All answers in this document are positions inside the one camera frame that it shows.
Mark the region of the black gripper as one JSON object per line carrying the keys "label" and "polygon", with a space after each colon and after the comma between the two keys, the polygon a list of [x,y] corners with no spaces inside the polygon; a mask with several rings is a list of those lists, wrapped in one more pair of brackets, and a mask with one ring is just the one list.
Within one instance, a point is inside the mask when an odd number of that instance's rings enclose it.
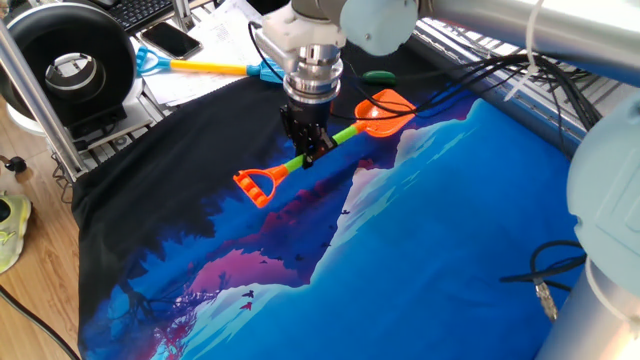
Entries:
{"label": "black gripper", "polygon": [[285,107],[279,109],[287,137],[292,141],[296,156],[303,156],[302,168],[310,168],[314,162],[337,147],[336,140],[327,129],[332,102],[309,104],[291,97]]}

